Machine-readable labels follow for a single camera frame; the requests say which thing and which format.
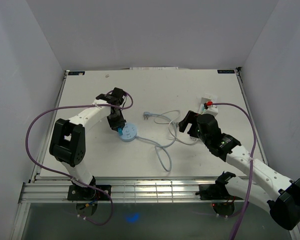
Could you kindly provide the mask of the white multicolour power strip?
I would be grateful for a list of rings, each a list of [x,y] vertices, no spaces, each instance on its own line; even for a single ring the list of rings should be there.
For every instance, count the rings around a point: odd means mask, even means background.
[[[212,95],[212,94],[209,94],[209,93],[204,94],[203,97],[201,97],[199,109],[195,113],[198,113],[199,115],[201,115],[200,111],[201,111],[201,107],[203,106],[203,104],[208,102],[208,101],[215,102],[217,100],[217,98],[218,97],[216,95]],[[199,140],[199,139],[193,138],[193,137],[190,137],[190,138],[194,142],[197,142]]]

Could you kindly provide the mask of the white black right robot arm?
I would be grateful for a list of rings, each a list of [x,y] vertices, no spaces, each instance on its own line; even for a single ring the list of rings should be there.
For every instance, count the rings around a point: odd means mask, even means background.
[[[179,131],[200,139],[209,152],[246,174],[257,186],[244,184],[232,173],[218,177],[215,191],[218,197],[248,197],[249,201],[267,211],[282,228],[292,230],[300,222],[300,178],[284,176],[257,158],[252,158],[246,148],[233,136],[221,132],[211,114],[188,111],[179,122]]]

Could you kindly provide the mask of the blue cable winder clip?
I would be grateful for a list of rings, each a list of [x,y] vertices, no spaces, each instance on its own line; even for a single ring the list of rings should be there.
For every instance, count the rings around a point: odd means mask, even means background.
[[[120,127],[118,128],[118,133],[120,136],[123,135],[122,128],[120,128]]]

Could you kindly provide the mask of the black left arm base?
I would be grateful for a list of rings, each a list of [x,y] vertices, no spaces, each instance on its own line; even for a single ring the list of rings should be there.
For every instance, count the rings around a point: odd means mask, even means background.
[[[67,200],[69,201],[107,201],[107,197],[104,193],[96,191],[89,187],[80,187],[77,185],[71,185],[68,189]]]

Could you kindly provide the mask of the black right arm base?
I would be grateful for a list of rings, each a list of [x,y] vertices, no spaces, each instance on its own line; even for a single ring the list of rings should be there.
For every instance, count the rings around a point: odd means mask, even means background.
[[[226,185],[230,180],[234,179],[236,175],[231,172],[223,172],[216,180],[214,184],[210,184],[205,187],[203,184],[199,185],[199,191],[195,193],[199,196],[200,200],[226,200],[226,202],[214,202],[212,208],[217,217],[233,218],[241,213],[242,210],[234,212],[235,200],[241,200],[242,198],[230,195],[226,189]]]

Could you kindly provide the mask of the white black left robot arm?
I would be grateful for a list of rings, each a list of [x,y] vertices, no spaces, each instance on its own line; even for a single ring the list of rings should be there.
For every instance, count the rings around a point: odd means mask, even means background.
[[[126,120],[123,117],[125,99],[129,96],[115,87],[107,94],[98,95],[92,107],[69,119],[58,119],[53,128],[49,153],[67,169],[72,184],[86,200],[96,194],[95,178],[84,163],[86,134],[106,118],[111,130],[122,134]]]

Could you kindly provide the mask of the round light blue socket hub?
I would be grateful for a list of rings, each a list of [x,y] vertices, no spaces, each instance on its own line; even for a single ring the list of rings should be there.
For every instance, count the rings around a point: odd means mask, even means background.
[[[135,124],[126,122],[125,127],[122,129],[123,135],[119,135],[119,138],[123,142],[131,142],[137,136],[137,126]]]

